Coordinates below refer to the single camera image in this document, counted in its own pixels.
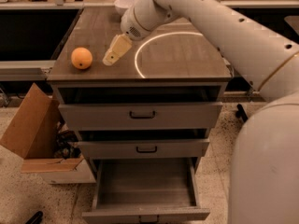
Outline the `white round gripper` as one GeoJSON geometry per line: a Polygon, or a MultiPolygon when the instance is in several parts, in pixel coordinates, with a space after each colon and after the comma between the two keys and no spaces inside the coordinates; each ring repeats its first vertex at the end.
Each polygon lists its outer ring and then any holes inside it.
{"type": "Polygon", "coordinates": [[[132,40],[142,40],[150,32],[143,28],[135,17],[134,8],[128,8],[121,17],[122,35],[115,35],[102,60],[104,65],[111,66],[132,47],[132,40]]]}

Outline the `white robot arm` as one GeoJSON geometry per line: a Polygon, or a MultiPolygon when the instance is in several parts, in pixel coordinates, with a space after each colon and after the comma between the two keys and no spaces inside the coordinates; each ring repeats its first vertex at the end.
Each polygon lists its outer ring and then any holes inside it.
{"type": "Polygon", "coordinates": [[[268,102],[235,140],[228,224],[299,224],[299,45],[215,0],[139,0],[122,17],[104,64],[178,17],[268,102]]]}

